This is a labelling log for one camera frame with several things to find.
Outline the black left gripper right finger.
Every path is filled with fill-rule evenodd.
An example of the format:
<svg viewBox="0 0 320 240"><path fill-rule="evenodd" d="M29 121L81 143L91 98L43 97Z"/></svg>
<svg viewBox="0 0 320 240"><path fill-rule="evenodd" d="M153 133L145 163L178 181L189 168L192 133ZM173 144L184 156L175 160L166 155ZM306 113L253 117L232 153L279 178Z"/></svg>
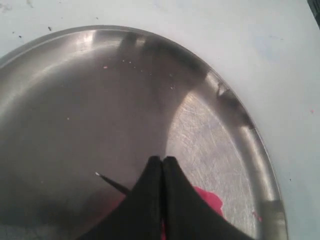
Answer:
<svg viewBox="0 0 320 240"><path fill-rule="evenodd" d="M196 192L177 159L162 162L167 240L249 240L250 237L216 213Z"/></svg>

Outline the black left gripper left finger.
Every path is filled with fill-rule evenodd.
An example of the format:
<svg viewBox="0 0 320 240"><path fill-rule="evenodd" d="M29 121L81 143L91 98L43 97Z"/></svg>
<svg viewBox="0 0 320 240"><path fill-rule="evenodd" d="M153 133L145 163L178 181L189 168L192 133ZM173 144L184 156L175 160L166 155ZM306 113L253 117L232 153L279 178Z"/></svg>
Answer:
<svg viewBox="0 0 320 240"><path fill-rule="evenodd" d="M79 240L160 240L162 161L152 156L124 200Z"/></svg>

